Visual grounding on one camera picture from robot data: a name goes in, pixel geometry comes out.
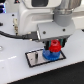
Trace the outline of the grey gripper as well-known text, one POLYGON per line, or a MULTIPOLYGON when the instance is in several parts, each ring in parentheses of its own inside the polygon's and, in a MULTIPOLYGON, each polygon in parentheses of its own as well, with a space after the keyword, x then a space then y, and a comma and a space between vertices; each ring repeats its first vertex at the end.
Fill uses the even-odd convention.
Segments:
POLYGON ((37 25, 38 37, 40 41, 47 41, 46 50, 49 50, 51 45, 50 40, 60 39, 62 47, 65 46, 66 38, 75 32, 75 24, 71 22, 69 26, 62 27, 55 22, 39 23, 37 25))

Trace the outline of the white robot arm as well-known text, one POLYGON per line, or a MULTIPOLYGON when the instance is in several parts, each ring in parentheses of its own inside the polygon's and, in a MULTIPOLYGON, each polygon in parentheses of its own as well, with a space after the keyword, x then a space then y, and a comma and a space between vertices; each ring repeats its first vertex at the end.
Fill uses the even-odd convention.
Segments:
POLYGON ((19 39, 47 43, 65 39, 76 30, 72 14, 82 0, 22 0, 18 9, 19 39))

